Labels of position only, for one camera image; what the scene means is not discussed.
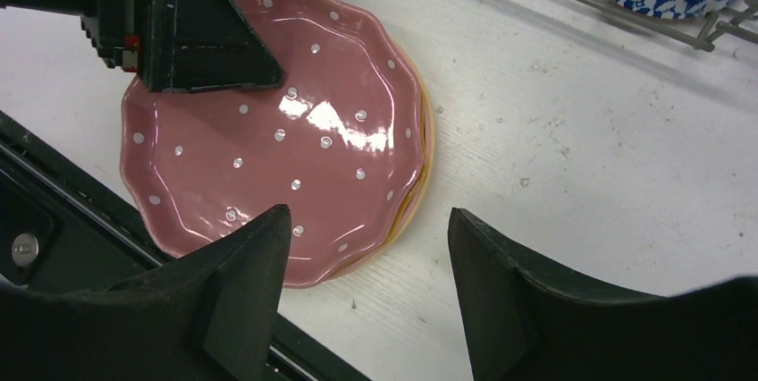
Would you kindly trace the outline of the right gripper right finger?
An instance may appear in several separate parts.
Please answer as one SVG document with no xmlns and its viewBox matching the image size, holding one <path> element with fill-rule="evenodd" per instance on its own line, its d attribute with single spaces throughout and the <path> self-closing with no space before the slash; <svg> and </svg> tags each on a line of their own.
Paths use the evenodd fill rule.
<svg viewBox="0 0 758 381">
<path fill-rule="evenodd" d="M 476 380 L 667 380 L 643 327 L 656 296 L 609 284 L 455 207 L 452 272 Z"/>
</svg>

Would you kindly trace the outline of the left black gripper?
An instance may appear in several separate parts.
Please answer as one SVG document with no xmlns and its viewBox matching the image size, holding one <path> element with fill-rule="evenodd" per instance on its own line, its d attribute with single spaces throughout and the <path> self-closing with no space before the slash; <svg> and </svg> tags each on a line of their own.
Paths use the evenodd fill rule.
<svg viewBox="0 0 758 381">
<path fill-rule="evenodd" d="M 269 89 L 284 70 L 232 0 L 1 0 L 1 6 L 80 18 L 109 68 L 152 92 Z"/>
</svg>

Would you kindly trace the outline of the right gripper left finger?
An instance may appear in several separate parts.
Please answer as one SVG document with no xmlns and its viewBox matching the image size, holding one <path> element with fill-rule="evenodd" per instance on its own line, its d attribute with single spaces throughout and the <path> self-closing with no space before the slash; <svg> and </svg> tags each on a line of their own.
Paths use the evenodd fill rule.
<svg viewBox="0 0 758 381">
<path fill-rule="evenodd" d="M 273 334 L 291 211 L 270 207 L 237 231 L 109 288 L 110 380 L 259 380 Z"/>
</svg>

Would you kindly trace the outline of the yellow plate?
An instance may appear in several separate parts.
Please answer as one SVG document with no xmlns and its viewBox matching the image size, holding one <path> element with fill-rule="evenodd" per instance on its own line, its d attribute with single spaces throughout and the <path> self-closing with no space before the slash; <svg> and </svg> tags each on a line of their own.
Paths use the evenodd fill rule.
<svg viewBox="0 0 758 381">
<path fill-rule="evenodd" d="M 412 222 L 418 210 L 418 206 L 421 204 L 421 201 L 423 200 L 425 196 L 429 182 L 431 181 L 431 175 L 432 175 L 432 171 L 434 167 L 435 137 L 436 137 L 436 129 L 435 129 L 435 123 L 434 123 L 434 118 L 433 118 L 434 108 L 432 106 L 432 103 L 430 102 L 429 93 L 424 83 L 424 80 L 422 78 L 421 71 L 418 70 L 416 64 L 407 54 L 405 49 L 400 44 L 398 44 L 394 38 L 392 38 L 392 43 L 393 43 L 393 46 L 400 53 L 400 56 L 405 60 L 405 62 L 408 64 L 412 72 L 417 77 L 420 87 L 421 87 L 420 111 L 422 114 L 421 114 L 420 123 L 422 125 L 421 140 L 422 140 L 422 149 L 424 151 L 424 163 L 422 165 L 419 178 L 417 179 L 416 183 L 412 186 L 408 195 L 404 198 L 404 200 L 402 201 L 402 204 L 400 205 L 400 209 L 394 219 L 394 223 L 392 225 L 392 228 L 390 230 L 390 233 L 387 239 L 384 240 L 377 249 L 371 250 L 364 256 L 355 257 L 351 259 L 348 263 L 344 263 L 340 265 L 338 269 L 336 269 L 333 273 L 331 273 L 328 277 L 325 278 L 326 281 L 334 280 L 336 278 L 348 275 L 358 270 L 359 268 L 367 264 L 369 261 L 372 261 L 374 258 L 377 258 L 379 255 L 385 252 L 388 248 L 390 248 L 393 245 L 393 243 L 396 242 L 399 237 L 401 237 L 405 229 Z"/>
</svg>

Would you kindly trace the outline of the pink polka dot plate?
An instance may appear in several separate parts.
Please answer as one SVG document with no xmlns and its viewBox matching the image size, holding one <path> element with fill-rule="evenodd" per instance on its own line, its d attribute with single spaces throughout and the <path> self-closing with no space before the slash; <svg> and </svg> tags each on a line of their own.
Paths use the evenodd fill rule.
<svg viewBox="0 0 758 381">
<path fill-rule="evenodd" d="M 153 243 L 180 258 L 276 204 L 288 287 L 387 239 L 424 163 L 421 87 L 382 23 L 340 0 L 234 0 L 285 71 L 278 89 L 122 100 L 121 176 Z"/>
</svg>

